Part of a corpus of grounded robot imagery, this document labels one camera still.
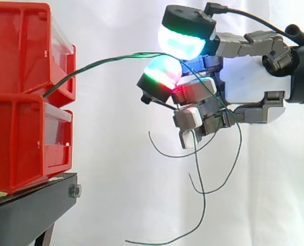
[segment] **red plastic bin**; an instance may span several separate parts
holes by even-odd
[[[36,94],[0,94],[0,191],[12,194],[72,166],[71,111]]]
[[[49,5],[0,2],[0,93],[43,95],[75,70],[75,56]],[[62,107],[75,93],[71,78],[46,100]]]

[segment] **white fabric background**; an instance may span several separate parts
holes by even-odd
[[[203,8],[202,0],[49,0],[54,17],[77,46],[77,66],[139,51],[159,51],[158,28],[168,4]],[[304,0],[224,0],[284,29],[304,30]],[[216,17],[218,31],[264,29],[232,14]],[[163,242],[195,227],[202,198],[193,157],[160,156],[181,150],[172,112],[140,102],[136,82],[147,60],[103,65],[77,77],[74,167],[82,197],[55,226],[52,245],[128,245],[125,239]],[[234,60],[226,66],[237,66]],[[198,231],[172,245],[304,246],[304,107],[287,105],[266,126],[242,125],[243,149],[228,184],[207,197]],[[236,127],[221,130],[199,156],[206,189],[226,177],[238,147]]]

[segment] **green wire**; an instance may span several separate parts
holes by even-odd
[[[231,175],[233,169],[235,168],[235,165],[236,165],[236,162],[237,162],[237,159],[240,155],[240,152],[241,152],[241,147],[242,147],[242,142],[243,142],[243,137],[242,137],[242,131],[241,131],[241,128],[238,124],[238,121],[236,119],[236,116],[235,114],[230,111],[227,106],[216,96],[214,95],[210,89],[202,82],[202,80],[198,77],[197,73],[195,73],[193,71],[193,69],[188,66],[187,64],[185,64],[182,60],[172,56],[172,55],[169,55],[169,54],[166,54],[166,53],[163,53],[163,52],[140,52],[140,53],[134,53],[132,55],[124,55],[124,56],[117,56],[117,57],[112,57],[112,58],[107,58],[107,59],[103,59],[103,60],[99,60],[99,61],[96,61],[94,63],[91,63],[91,64],[88,64],[87,66],[81,68],[81,69],[78,69],[76,71],[74,71],[73,73],[70,73],[68,74],[67,76],[65,76],[63,79],[61,79],[56,85],[54,85],[50,90],[48,90],[44,95],[43,97],[48,97],[49,95],[51,95],[53,92],[55,92],[58,88],[60,88],[64,83],[66,83],[70,78],[72,78],[73,76],[77,75],[77,74],[80,74],[82,72],[85,72],[89,69],[92,69],[94,67],[97,67],[99,65],[102,65],[102,64],[105,64],[105,63],[109,63],[109,62],[116,62],[118,60],[123,60],[123,59],[129,59],[129,58],[139,58],[139,59],[144,59],[144,58],[154,58],[154,57],[157,57],[157,56],[160,56],[160,55],[167,55],[167,56],[170,56],[176,60],[178,60],[182,65],[186,66],[188,70],[191,71],[191,73],[198,79],[198,81],[203,85],[203,87],[209,92],[211,93],[211,95],[225,108],[228,110],[228,112],[230,112],[234,118],[234,121],[238,127],[238,131],[240,133],[240,145],[238,147],[238,150],[237,150],[237,155],[236,155],[236,158],[235,158],[235,162],[234,162],[234,165],[228,175],[228,177],[226,178],[225,180],[225,183],[227,182],[229,176]],[[203,211],[202,211],[202,216],[201,216],[201,219],[199,221],[199,223],[197,224],[197,226],[192,229],[191,231],[183,234],[182,236],[180,237],[177,237],[171,241],[168,241],[168,242],[164,242],[164,243],[144,243],[144,242],[135,242],[135,241],[129,241],[129,240],[126,240],[126,242],[129,242],[129,243],[133,243],[133,244],[140,244],[140,245],[167,245],[167,244],[170,244],[172,242],[175,242],[191,233],[193,233],[194,231],[196,231],[200,225],[202,224],[202,221],[203,221],[203,218],[204,218],[204,215],[205,215],[205,210],[206,210],[206,194],[208,194],[209,192],[204,192],[204,187],[203,187],[203,182],[202,182],[202,177],[201,177],[201,173],[200,173],[200,169],[199,169],[199,162],[198,162],[198,150],[197,150],[197,147],[196,147],[196,141],[195,141],[195,136],[194,136],[194,155],[196,157],[196,165],[197,165],[197,171],[198,171],[198,175],[199,175],[199,180],[200,180],[200,184],[201,184],[201,189],[202,189],[202,192],[201,194],[203,195]]]

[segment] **screw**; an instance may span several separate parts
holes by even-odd
[[[81,185],[74,184],[69,188],[69,196],[72,198],[79,198],[81,196]]]

